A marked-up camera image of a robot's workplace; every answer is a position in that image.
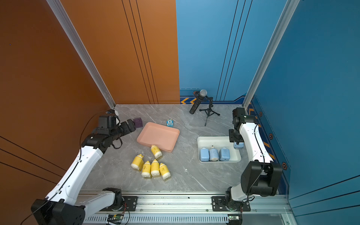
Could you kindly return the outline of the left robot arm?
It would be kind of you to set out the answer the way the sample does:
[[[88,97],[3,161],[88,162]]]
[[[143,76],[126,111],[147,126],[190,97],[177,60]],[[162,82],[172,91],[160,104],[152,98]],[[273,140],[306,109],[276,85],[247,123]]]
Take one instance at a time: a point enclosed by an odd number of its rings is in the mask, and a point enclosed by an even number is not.
[[[81,225],[89,216],[109,207],[118,211],[125,207],[122,191],[105,188],[94,197],[77,202],[80,190],[96,163],[114,141],[136,130],[129,119],[121,122],[115,110],[108,110],[98,119],[98,127],[80,143],[79,154],[62,179],[47,194],[31,206],[39,225]]]

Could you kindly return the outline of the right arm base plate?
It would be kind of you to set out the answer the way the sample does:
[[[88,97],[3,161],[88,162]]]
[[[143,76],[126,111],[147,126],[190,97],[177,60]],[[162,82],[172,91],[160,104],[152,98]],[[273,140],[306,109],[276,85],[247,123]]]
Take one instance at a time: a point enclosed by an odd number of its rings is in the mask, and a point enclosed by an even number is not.
[[[250,212],[250,204],[248,201],[227,200],[225,196],[211,197],[212,210],[214,212]]]

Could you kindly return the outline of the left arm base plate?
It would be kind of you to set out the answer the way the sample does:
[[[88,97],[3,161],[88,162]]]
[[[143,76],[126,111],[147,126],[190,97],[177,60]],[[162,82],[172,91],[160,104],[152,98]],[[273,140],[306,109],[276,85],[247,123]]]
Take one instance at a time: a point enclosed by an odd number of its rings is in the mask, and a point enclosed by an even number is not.
[[[138,197],[137,196],[123,196],[120,203],[113,204],[105,208],[107,211],[123,212],[130,211],[135,212],[137,208]]]

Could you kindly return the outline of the blue sharpener with red cap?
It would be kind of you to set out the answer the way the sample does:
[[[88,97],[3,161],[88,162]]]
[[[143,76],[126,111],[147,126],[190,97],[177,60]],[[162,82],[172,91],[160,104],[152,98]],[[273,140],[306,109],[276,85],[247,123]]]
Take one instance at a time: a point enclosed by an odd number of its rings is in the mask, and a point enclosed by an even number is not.
[[[209,161],[219,161],[219,153],[214,146],[209,149]]]

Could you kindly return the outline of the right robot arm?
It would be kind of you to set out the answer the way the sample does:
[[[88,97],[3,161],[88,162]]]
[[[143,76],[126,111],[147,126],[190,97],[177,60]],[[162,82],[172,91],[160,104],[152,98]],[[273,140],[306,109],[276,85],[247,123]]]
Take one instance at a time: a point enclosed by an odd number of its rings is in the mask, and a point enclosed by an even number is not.
[[[247,115],[245,108],[232,111],[233,129],[229,130],[229,141],[243,143],[249,162],[241,175],[241,182],[229,187],[225,194],[226,208],[242,211],[254,196],[275,196],[282,177],[282,166],[267,152],[259,131],[259,122],[254,115]]]

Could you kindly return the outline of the pink plastic tray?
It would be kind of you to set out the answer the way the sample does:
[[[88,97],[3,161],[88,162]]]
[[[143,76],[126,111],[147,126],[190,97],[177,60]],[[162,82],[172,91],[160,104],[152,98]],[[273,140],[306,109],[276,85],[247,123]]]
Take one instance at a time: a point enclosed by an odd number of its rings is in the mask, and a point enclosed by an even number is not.
[[[180,131],[173,127],[148,122],[137,138],[143,146],[157,146],[163,152],[172,152],[180,135]]]

